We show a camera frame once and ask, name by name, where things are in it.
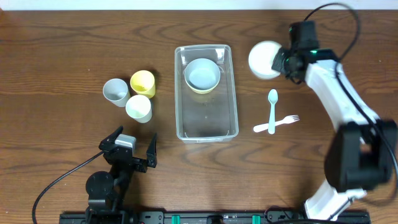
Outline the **yellow bowl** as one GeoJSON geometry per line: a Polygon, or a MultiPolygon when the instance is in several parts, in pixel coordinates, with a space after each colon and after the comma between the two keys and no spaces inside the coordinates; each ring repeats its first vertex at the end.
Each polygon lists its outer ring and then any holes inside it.
{"type": "Polygon", "coordinates": [[[198,93],[198,94],[201,94],[201,95],[210,93],[211,91],[213,91],[213,90],[218,86],[218,84],[219,84],[219,83],[215,83],[215,84],[214,84],[213,86],[211,86],[210,88],[201,90],[201,89],[197,88],[196,86],[192,85],[191,83],[187,82],[187,85],[189,86],[189,88],[190,88],[193,92],[198,93]]]}

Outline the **light blue plastic spoon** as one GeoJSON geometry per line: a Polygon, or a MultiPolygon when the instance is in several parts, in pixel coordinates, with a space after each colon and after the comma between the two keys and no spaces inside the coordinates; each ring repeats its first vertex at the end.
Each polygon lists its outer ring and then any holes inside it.
{"type": "Polygon", "coordinates": [[[269,114],[269,127],[268,133],[275,133],[275,105],[278,101],[278,93],[276,89],[272,89],[268,94],[268,101],[270,103],[270,114],[269,114]]]}

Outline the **white plastic fork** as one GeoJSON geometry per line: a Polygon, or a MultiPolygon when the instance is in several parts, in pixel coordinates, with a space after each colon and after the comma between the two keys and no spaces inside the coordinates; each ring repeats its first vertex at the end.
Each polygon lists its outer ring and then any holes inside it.
{"type": "MultiPolygon", "coordinates": [[[[299,118],[298,115],[288,115],[284,119],[282,119],[280,121],[276,121],[275,125],[278,126],[278,125],[281,125],[281,124],[291,124],[291,123],[294,123],[294,122],[299,121],[299,120],[300,120],[300,118],[299,118]]],[[[268,128],[269,128],[269,124],[265,123],[265,124],[256,125],[255,127],[253,127],[252,130],[255,133],[259,133],[259,132],[267,130],[268,128]]]]}

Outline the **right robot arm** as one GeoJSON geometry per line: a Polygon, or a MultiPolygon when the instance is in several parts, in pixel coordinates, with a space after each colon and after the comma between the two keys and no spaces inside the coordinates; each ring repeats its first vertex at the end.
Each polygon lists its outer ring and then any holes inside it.
{"type": "Polygon", "coordinates": [[[319,97],[336,131],[324,161],[325,181],[304,203],[310,220],[335,221],[354,200],[397,170],[397,124],[382,120],[360,98],[330,49],[287,50],[271,55],[271,69],[305,82],[319,97]]]}

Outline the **white cup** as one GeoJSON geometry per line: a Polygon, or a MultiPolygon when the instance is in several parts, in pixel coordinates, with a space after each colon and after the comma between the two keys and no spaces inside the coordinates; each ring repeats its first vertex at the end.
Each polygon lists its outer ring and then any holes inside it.
{"type": "Polygon", "coordinates": [[[147,123],[152,118],[150,99],[144,95],[132,96],[126,103],[126,113],[139,123],[147,123]]]}

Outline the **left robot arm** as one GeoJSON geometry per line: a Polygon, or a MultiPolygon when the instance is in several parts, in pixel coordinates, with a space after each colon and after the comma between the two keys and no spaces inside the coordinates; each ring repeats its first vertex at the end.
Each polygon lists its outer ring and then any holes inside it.
{"type": "Polygon", "coordinates": [[[87,223],[138,223],[137,214],[124,207],[124,197],[135,172],[147,172],[157,166],[157,135],[154,134],[146,151],[146,158],[134,157],[136,138],[123,134],[120,126],[104,138],[99,149],[110,171],[98,171],[86,181],[88,208],[87,223]]]}

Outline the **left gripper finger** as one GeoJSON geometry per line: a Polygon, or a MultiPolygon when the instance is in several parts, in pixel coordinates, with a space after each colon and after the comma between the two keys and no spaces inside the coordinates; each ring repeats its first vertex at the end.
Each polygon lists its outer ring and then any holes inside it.
{"type": "Polygon", "coordinates": [[[156,166],[157,166],[156,143],[157,143],[157,133],[155,133],[153,135],[152,140],[149,144],[149,147],[146,151],[147,167],[156,168],[156,166]]]}
{"type": "Polygon", "coordinates": [[[119,137],[119,135],[123,132],[123,126],[118,127],[112,134],[110,134],[108,137],[104,138],[100,144],[99,144],[99,149],[100,150],[113,150],[116,147],[116,139],[119,137]]]}

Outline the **white bowl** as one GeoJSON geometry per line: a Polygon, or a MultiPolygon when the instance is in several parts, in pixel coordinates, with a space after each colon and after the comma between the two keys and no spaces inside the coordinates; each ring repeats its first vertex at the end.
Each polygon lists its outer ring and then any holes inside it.
{"type": "Polygon", "coordinates": [[[267,40],[256,44],[250,51],[248,62],[252,73],[260,79],[268,80],[278,77],[280,72],[272,69],[273,61],[282,46],[267,40]]]}

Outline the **grey bowl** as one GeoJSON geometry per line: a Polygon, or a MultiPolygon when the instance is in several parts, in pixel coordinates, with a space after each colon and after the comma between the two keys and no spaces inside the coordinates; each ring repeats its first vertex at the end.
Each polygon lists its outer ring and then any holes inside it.
{"type": "Polygon", "coordinates": [[[221,71],[214,61],[207,58],[198,58],[187,65],[184,78],[186,83],[189,82],[204,90],[220,82],[221,71]]]}

